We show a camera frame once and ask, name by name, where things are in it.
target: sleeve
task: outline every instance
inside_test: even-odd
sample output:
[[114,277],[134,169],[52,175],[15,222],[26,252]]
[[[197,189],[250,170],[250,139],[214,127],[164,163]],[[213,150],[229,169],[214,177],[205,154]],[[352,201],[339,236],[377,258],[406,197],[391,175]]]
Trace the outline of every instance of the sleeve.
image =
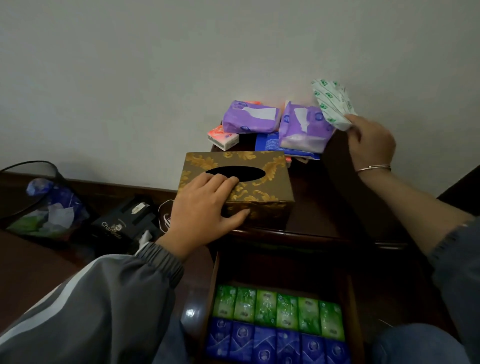
[[105,255],[0,336],[1,363],[151,363],[167,330],[181,262],[148,243]]
[[448,234],[429,261],[467,355],[480,363],[480,218]]

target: purple package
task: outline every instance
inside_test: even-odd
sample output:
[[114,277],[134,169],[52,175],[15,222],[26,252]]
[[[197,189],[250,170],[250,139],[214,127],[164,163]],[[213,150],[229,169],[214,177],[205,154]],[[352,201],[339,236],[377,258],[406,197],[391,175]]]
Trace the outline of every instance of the purple package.
[[280,116],[280,109],[277,108],[234,101],[223,116],[223,131],[238,134],[271,133],[278,128]]
[[212,317],[205,353],[213,358],[226,358],[230,345],[232,322],[223,318]]
[[302,363],[325,364],[325,341],[320,336],[301,335]]
[[300,364],[300,333],[276,330],[276,357],[278,364]]
[[323,153],[334,128],[325,120],[322,110],[315,106],[285,106],[278,130],[282,148]]
[[255,326],[253,334],[252,363],[276,363],[276,331],[275,328]]
[[350,350],[347,343],[332,339],[324,340],[327,364],[350,364]]
[[250,362],[253,349],[253,325],[233,322],[228,358],[236,362]]

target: bangle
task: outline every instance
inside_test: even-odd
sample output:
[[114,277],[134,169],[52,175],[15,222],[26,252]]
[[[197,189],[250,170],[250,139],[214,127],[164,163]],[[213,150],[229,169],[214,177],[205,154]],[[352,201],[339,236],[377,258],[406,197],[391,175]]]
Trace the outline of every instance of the bangle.
[[359,173],[359,172],[362,172],[363,170],[375,170],[377,168],[387,168],[388,170],[392,170],[389,164],[378,164],[376,166],[368,166],[367,168],[362,168],[356,172]]

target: blue tissue pack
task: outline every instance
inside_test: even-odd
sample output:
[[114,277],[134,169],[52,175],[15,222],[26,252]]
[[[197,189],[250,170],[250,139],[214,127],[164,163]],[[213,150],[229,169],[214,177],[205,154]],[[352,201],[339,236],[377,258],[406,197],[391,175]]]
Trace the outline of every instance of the blue tissue pack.
[[212,317],[205,353],[212,358],[226,358],[230,345],[233,323],[223,318]]
[[228,358],[237,362],[250,362],[253,350],[252,324],[233,322],[232,337],[230,339],[230,352]]
[[332,339],[324,340],[327,364],[350,364],[350,350],[347,343]]
[[325,341],[320,336],[302,334],[301,350],[303,364],[325,364]]
[[276,331],[276,357],[281,364],[300,364],[300,333],[284,329]]
[[278,139],[278,132],[269,134],[258,133],[255,141],[255,151],[276,150],[284,152],[288,157],[303,157],[308,159],[320,159],[320,154],[304,152],[302,150],[282,148]]
[[276,364],[276,330],[255,326],[252,363]]

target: green packaging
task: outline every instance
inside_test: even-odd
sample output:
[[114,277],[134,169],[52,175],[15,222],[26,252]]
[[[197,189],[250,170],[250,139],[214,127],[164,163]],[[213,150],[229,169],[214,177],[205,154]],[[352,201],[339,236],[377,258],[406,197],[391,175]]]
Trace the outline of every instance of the green packaging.
[[345,341],[345,333],[342,325],[342,310],[340,305],[319,301],[319,307],[322,336],[329,339]]
[[237,288],[237,299],[233,319],[253,323],[257,291],[251,288]]
[[276,326],[290,330],[299,329],[299,302],[297,297],[279,294],[276,300]]
[[212,316],[231,320],[233,318],[233,308],[235,307],[236,296],[236,287],[222,285],[218,286],[216,289],[215,304],[213,306]]
[[255,323],[260,326],[276,325],[276,292],[257,291]]
[[307,334],[320,335],[318,300],[299,297],[299,330]]

